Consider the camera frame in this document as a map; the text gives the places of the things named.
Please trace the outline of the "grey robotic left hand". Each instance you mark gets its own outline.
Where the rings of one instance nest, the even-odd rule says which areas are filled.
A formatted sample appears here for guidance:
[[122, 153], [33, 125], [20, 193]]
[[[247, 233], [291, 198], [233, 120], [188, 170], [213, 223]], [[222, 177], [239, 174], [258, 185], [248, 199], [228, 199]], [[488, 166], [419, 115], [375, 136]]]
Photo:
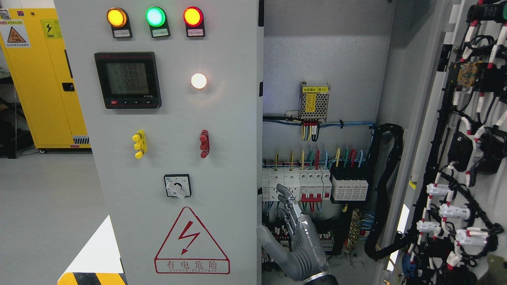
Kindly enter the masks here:
[[279, 201], [284, 204], [282, 212], [292, 239], [292, 251], [287, 251], [263, 225], [257, 226], [257, 237], [288, 277], [309, 285], [329, 274], [324, 248], [310, 216], [301, 211], [291, 191], [282, 184], [277, 184], [276, 189]]

